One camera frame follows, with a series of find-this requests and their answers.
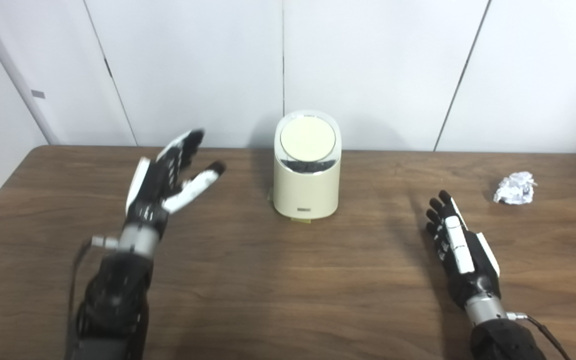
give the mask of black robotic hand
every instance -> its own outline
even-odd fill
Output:
[[[430,199],[426,230],[434,239],[434,248],[448,276],[448,293],[459,307],[477,296],[487,294],[501,299],[499,265],[482,233],[468,230],[452,196],[445,190],[439,199]]]
[[[482,233],[468,230],[445,190],[430,199],[426,230],[448,276],[450,298],[466,310],[473,330],[470,351],[476,360],[546,360],[532,333],[505,312],[499,290],[499,265]]]
[[[204,138],[190,130],[150,160],[142,157],[126,199],[126,217],[119,239],[94,236],[75,258],[68,297],[67,360],[141,360],[149,321],[147,292],[154,255],[168,216],[188,205],[226,170],[213,162],[194,177],[178,183]],[[91,246],[113,249],[86,287],[73,316],[75,274]]]
[[[179,174],[190,166],[203,139],[204,130],[190,130],[163,148],[155,161],[139,160],[126,199],[126,224],[149,225],[161,238],[168,215],[188,205],[224,173],[226,166],[215,161],[178,184]]]

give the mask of wooden table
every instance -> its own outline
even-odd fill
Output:
[[[42,146],[2,187],[0,360],[61,359],[75,251],[118,235],[138,158],[157,152]],[[347,151],[339,208],[311,224],[268,202],[270,151],[203,149],[189,174],[215,159],[227,172],[157,249],[146,360],[470,359],[471,326],[421,230],[441,189],[485,233],[506,310],[547,324],[576,360],[576,155]],[[493,203],[524,170],[535,202]],[[82,265],[79,295],[102,254]]]

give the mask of round lid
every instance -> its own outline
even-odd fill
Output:
[[[300,162],[316,162],[325,158],[333,150],[335,141],[332,126],[315,116],[295,118],[281,130],[283,150]]]

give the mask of cylindrical container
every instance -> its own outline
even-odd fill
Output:
[[[274,191],[277,211],[293,219],[332,215],[339,203],[341,133],[320,111],[284,116],[274,133]]]

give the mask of cable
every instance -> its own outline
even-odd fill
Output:
[[[561,353],[561,356],[563,356],[565,360],[571,360],[570,356],[568,356],[568,354],[566,353],[566,350],[564,350],[562,344],[560,344],[560,342],[557,341],[555,336],[548,330],[546,325],[542,325],[532,316],[527,316],[526,320],[530,321],[532,325],[537,326],[537,329],[541,331],[541,333],[544,335],[544,337],[546,337],[546,339],[550,340],[550,342]]]
[[[68,292],[68,317],[66,317],[66,353],[64,357],[69,356],[69,351],[73,348],[73,341],[75,340],[74,326],[73,326],[73,303],[75,302],[75,283],[77,280],[77,272],[82,264],[82,260],[92,247],[92,240],[83,241],[75,258],[72,262],[70,272],[70,291]]]

